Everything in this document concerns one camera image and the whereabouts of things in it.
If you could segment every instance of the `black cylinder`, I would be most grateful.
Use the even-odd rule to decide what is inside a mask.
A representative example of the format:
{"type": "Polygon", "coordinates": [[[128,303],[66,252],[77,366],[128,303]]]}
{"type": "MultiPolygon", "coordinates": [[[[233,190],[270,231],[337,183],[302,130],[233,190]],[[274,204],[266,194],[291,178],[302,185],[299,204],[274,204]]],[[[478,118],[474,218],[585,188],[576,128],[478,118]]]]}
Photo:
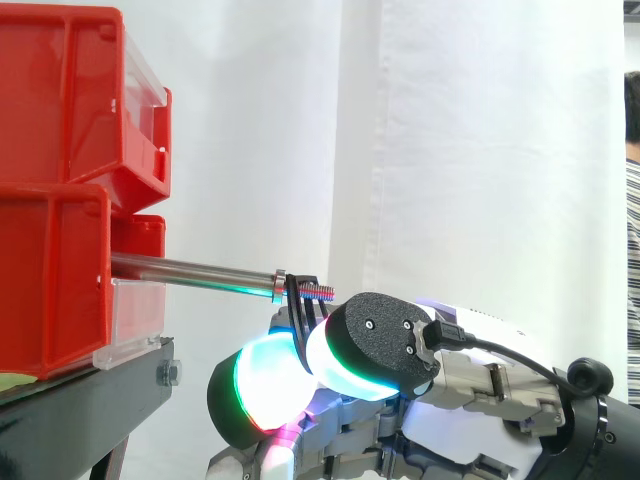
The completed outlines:
{"type": "Polygon", "coordinates": [[[235,365],[240,352],[220,362],[209,379],[207,406],[218,433],[232,447],[248,448],[267,438],[244,410],[235,385],[235,365]]]}
{"type": "Polygon", "coordinates": [[[601,395],[568,401],[565,414],[527,480],[640,478],[640,410],[601,395]]]}

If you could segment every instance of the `steel shaft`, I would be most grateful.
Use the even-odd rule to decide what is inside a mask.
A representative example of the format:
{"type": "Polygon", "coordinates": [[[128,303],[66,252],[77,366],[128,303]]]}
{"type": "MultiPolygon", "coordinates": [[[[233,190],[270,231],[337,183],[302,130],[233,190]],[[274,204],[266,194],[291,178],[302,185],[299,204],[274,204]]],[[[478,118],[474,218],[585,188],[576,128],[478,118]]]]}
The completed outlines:
{"type": "MultiPolygon", "coordinates": [[[[286,294],[283,270],[269,274],[145,255],[112,253],[111,271],[114,277],[119,278],[270,297],[274,303],[281,303],[282,296],[286,294]]],[[[331,287],[313,284],[303,284],[300,288],[300,296],[325,301],[332,301],[335,297],[331,287]]]]}

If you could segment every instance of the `red plastic crate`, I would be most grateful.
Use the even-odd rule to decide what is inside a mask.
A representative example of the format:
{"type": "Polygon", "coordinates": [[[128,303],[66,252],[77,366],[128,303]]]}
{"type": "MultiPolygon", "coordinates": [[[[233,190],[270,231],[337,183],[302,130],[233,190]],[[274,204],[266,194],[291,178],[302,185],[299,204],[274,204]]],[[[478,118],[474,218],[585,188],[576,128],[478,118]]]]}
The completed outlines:
{"type": "Polygon", "coordinates": [[[114,8],[0,4],[0,182],[92,183],[127,215],[169,196],[171,94],[114,8]]]}
{"type": "Polygon", "coordinates": [[[111,219],[97,185],[0,184],[0,372],[48,378],[111,340],[111,246],[164,254],[164,220],[111,219]]]}

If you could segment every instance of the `black metal stand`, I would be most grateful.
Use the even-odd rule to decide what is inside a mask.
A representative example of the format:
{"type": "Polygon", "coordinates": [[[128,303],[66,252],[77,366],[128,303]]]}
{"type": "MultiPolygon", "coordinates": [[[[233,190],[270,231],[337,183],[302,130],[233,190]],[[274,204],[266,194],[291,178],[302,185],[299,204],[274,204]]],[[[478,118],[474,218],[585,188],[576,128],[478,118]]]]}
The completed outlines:
{"type": "Polygon", "coordinates": [[[0,480],[115,480],[129,434],[169,397],[173,340],[109,371],[88,368],[0,394],[0,480]]]}

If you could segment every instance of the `cable connector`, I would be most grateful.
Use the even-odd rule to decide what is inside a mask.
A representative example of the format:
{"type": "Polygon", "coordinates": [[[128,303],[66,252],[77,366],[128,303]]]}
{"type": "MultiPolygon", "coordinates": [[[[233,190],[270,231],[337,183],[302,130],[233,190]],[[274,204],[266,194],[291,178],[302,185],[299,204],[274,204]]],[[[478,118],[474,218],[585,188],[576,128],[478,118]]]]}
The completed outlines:
{"type": "Polygon", "coordinates": [[[434,352],[441,349],[458,352],[472,348],[472,343],[476,341],[475,335],[466,333],[464,328],[442,320],[428,323],[422,329],[422,338],[425,346],[434,352]]]}

